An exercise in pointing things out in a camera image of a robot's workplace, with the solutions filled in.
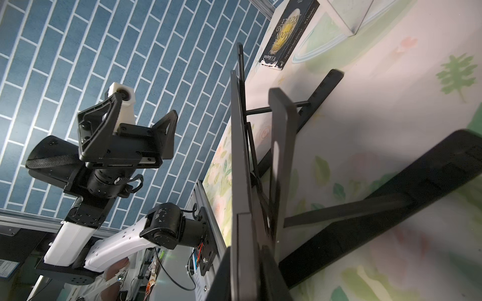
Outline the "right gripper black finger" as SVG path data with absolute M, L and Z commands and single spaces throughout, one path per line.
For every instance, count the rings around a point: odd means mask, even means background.
M 280 88 L 269 90 L 269 106 L 272 109 L 272 167 L 268 237 L 274 261 L 279 263 L 299 115 L 296 105 Z

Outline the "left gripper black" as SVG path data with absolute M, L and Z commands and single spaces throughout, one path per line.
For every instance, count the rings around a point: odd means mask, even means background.
M 79 157 L 86 167 L 150 169 L 172 159 L 177 112 L 171 110 L 152 128 L 121 124 L 113 134 L 122 103 L 121 94 L 115 92 L 77 114 Z

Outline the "grey laptop computer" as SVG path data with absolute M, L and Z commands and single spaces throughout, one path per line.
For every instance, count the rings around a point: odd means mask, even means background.
M 227 300 L 291 300 L 289 289 L 269 246 L 269 194 L 259 185 L 252 197 L 252 180 L 260 181 L 252 128 L 247 121 L 244 52 L 237 44 L 238 70 L 232 71 L 232 239 L 215 276 L 215 288 Z

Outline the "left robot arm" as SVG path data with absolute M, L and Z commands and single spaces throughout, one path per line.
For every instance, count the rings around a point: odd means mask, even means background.
M 139 251 L 177 246 L 199 248 L 211 258 L 211 231 L 205 208 L 193 218 L 173 203 L 163 203 L 115 235 L 97 240 L 115 201 L 137 193 L 143 169 L 171 159 L 178 115 L 168 112 L 152 127 L 120 120 L 134 97 L 124 89 L 77 116 L 79 144 L 50 135 L 26 160 L 30 175 L 75 197 L 51 247 L 37 264 L 44 277 L 72 285 L 89 285 L 113 264 Z

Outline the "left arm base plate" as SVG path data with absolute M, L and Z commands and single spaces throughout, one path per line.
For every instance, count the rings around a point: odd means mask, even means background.
M 215 257 L 218 255 L 218 248 L 205 207 L 200 208 L 197 221 L 200 221 L 202 224 L 202 235 L 200 244 L 198 245 L 197 255 L 198 268 L 201 276 L 205 276 L 211 269 Z

